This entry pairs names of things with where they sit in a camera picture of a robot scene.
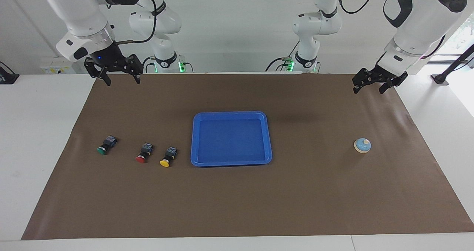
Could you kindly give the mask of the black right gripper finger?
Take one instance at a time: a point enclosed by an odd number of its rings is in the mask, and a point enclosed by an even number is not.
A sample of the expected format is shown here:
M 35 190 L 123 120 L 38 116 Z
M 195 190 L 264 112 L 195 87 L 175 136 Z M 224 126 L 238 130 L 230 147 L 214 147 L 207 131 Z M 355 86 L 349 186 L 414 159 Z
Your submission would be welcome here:
M 123 72 L 130 74 L 137 84 L 141 83 L 141 75 L 143 74 L 143 64 L 136 54 L 125 57 Z
M 108 67 L 98 65 L 91 57 L 85 59 L 84 67 L 90 77 L 102 80 L 107 86 L 111 86 L 111 80 L 107 74 Z

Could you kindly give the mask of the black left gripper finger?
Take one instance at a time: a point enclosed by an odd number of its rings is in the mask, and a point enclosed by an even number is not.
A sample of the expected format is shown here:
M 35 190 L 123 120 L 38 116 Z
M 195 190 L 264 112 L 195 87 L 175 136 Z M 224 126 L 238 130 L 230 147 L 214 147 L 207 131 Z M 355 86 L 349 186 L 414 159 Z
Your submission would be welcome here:
M 352 78 L 354 94 L 357 94 L 364 86 L 374 83 L 372 75 L 372 71 L 367 70 L 366 68 L 359 70 L 359 72 Z
M 388 89 L 400 86 L 407 77 L 408 73 L 406 71 L 399 77 L 386 77 L 382 75 L 380 81 L 382 85 L 378 89 L 379 93 L 384 94 Z

